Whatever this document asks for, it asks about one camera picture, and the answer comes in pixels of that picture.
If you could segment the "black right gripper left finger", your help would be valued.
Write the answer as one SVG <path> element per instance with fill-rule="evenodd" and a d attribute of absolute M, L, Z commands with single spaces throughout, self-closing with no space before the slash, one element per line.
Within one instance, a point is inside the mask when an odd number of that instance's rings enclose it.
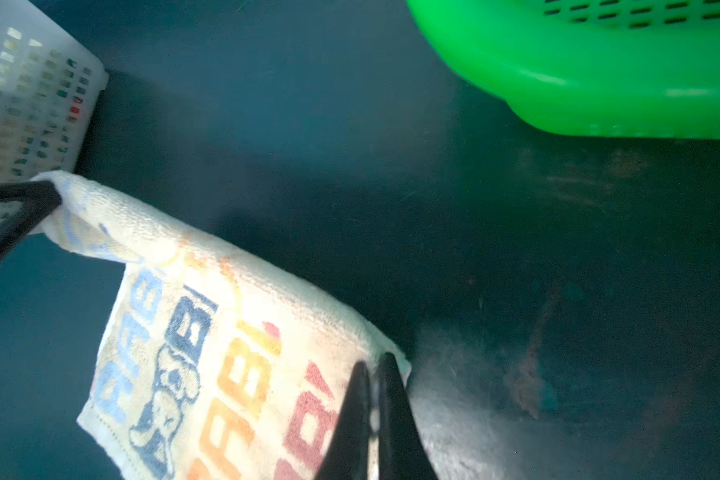
<path fill-rule="evenodd" d="M 338 420 L 315 480 L 366 480 L 370 445 L 371 386 L 365 362 L 357 362 Z"/>

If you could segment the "colourful printed rabbit towel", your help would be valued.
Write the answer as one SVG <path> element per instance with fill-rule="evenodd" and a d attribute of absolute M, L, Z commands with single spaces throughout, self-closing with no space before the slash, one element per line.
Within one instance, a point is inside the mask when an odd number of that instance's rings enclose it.
<path fill-rule="evenodd" d="M 77 422 L 126 479 L 310 479 L 355 363 L 398 346 L 311 283 L 122 192 L 45 172 L 42 222 L 125 271 Z"/>

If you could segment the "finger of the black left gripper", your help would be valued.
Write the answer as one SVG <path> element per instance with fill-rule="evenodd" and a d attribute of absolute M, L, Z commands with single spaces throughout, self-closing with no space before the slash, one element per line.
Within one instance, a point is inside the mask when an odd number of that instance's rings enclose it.
<path fill-rule="evenodd" d="M 0 184 L 0 203 L 17 202 L 18 209 L 0 221 L 0 262 L 61 204 L 50 181 Z"/>

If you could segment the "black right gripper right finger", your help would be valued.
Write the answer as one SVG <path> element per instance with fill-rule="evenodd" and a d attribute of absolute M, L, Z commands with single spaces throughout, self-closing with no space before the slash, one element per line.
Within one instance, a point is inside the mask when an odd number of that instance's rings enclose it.
<path fill-rule="evenodd" d="M 423 447 L 396 358 L 380 357 L 379 384 L 379 478 L 437 480 Z"/>

